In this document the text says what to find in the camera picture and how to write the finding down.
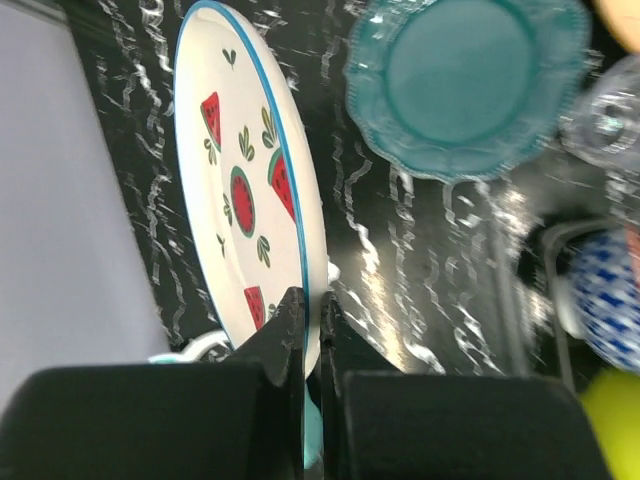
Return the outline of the yellow green bowl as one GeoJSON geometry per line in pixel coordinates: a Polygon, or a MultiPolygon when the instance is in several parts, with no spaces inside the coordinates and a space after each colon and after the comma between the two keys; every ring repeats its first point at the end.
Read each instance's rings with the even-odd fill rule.
{"type": "Polygon", "coordinates": [[[615,479],[639,478],[639,376],[604,369],[580,396],[615,479]]]}

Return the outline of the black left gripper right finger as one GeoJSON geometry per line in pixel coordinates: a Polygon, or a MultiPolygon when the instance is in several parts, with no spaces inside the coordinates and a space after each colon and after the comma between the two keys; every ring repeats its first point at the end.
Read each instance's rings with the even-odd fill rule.
{"type": "Polygon", "coordinates": [[[577,398],[545,378],[407,374],[321,303],[328,479],[607,479],[577,398]]]}

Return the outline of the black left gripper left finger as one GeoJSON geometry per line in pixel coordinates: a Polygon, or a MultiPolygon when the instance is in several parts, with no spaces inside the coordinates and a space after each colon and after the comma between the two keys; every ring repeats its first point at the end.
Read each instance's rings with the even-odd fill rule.
{"type": "Polygon", "coordinates": [[[1,418],[5,479],[299,479],[303,291],[219,363],[62,367],[1,418]]]}

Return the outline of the white watermelon pattern plate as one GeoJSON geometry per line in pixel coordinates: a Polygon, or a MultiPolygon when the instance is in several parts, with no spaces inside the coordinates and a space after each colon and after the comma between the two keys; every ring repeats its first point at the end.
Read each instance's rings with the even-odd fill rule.
{"type": "Polygon", "coordinates": [[[304,125],[265,41],[235,9],[186,13],[174,68],[180,178],[218,318],[240,346],[287,289],[303,291],[306,370],[319,358],[328,287],[322,202],[304,125]]]}

